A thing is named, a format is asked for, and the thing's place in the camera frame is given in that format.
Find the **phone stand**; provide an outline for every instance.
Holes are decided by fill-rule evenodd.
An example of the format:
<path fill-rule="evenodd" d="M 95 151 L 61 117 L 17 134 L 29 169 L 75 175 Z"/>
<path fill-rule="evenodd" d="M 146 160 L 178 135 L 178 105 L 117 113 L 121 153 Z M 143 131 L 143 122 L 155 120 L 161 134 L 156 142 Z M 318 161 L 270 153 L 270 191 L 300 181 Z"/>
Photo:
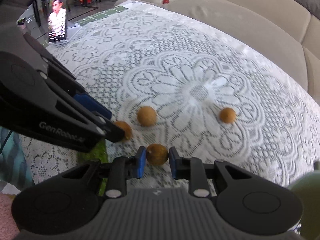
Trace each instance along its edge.
<path fill-rule="evenodd" d="M 66 40 L 61 40 L 61 41 L 56 41 L 56 42 L 49 42 L 49 44 L 53 45 L 61 45 L 69 42 L 72 37 L 81 29 L 80 23 L 73 23 L 70 21 L 67 21 L 67 39 Z"/>

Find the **round brown fruit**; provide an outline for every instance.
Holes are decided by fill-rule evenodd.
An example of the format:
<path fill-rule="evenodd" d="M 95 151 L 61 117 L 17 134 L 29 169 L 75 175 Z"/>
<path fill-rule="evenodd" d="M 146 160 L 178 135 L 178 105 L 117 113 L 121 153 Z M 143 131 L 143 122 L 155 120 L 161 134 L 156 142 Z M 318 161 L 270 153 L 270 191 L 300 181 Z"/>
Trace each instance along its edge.
<path fill-rule="evenodd" d="M 146 158 L 151 165 L 161 166 L 168 160 L 169 153 L 166 147 L 154 143 L 147 147 Z"/>
<path fill-rule="evenodd" d="M 119 126 L 122 130 L 124 130 L 124 138 L 122 139 L 123 141 L 130 140 L 132 137 L 132 129 L 130 125 L 128 125 L 124 121 L 116 121 L 115 122 L 116 126 Z"/>
<path fill-rule="evenodd" d="M 220 119 L 225 123 L 233 123 L 236 120 L 236 111 L 232 108 L 224 108 L 220 112 Z"/>
<path fill-rule="evenodd" d="M 157 122 L 157 113 L 151 106 L 143 106 L 137 113 L 137 119 L 142 126 L 153 126 Z"/>

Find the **pink rug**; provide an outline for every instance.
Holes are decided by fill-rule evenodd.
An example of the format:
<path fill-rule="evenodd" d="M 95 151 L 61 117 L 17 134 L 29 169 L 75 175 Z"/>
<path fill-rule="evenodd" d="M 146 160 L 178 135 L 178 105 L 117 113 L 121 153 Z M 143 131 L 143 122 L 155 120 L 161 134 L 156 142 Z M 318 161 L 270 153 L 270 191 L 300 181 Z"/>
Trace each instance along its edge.
<path fill-rule="evenodd" d="M 12 199 L 0 192 L 0 239 L 13 239 L 18 233 L 16 223 L 11 216 Z"/>

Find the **green tile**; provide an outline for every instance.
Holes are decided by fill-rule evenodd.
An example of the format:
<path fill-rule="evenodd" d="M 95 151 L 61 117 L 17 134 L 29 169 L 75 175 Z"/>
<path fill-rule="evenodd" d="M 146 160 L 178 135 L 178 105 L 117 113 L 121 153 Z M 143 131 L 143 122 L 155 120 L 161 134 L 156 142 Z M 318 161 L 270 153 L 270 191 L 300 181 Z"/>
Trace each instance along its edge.
<path fill-rule="evenodd" d="M 122 11 L 124 11 L 124 10 L 127 10 L 127 8 L 126 8 L 126 7 L 123 7 L 123 6 L 117 6 L 117 7 L 115 7 L 114 9 L 117 10 L 117 11 L 120 11 L 120 12 L 122 12 Z"/>
<path fill-rule="evenodd" d="M 76 23 L 82 24 L 82 23 L 85 21 L 85 19 L 86 19 L 86 18 L 83 18 L 83 19 L 81 19 L 81 20 L 78 20 L 78 21 L 76 21 Z"/>
<path fill-rule="evenodd" d="M 117 11 L 116 11 L 116 10 L 113 10 L 113 9 L 110 9 L 110 10 L 104 12 L 104 13 L 105 13 L 106 15 L 112 15 L 112 14 L 117 13 Z"/>
<path fill-rule="evenodd" d="M 86 18 L 79 20 L 79 22 L 85 22 L 86 20 L 89 20 L 89 19 L 90 19 L 90 17 L 86 17 Z"/>
<path fill-rule="evenodd" d="M 108 15 L 104 14 L 104 13 L 97 13 L 91 16 L 91 18 L 95 18 L 96 20 L 100 20 L 103 18 L 108 17 Z"/>
<path fill-rule="evenodd" d="M 85 19 L 82 23 L 87 24 L 87 23 L 94 22 L 94 21 L 96 21 L 96 19 L 88 18 L 88 19 Z"/>

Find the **man on screen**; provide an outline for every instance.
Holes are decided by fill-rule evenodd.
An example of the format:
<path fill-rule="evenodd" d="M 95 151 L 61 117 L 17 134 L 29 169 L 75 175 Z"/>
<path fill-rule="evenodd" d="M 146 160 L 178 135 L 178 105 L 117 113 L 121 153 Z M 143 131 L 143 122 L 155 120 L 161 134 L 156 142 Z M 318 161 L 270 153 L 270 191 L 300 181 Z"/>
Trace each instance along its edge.
<path fill-rule="evenodd" d="M 55 36 L 65 34 L 66 9 L 62 5 L 63 0 L 53 0 L 49 15 L 49 32 L 54 32 Z"/>

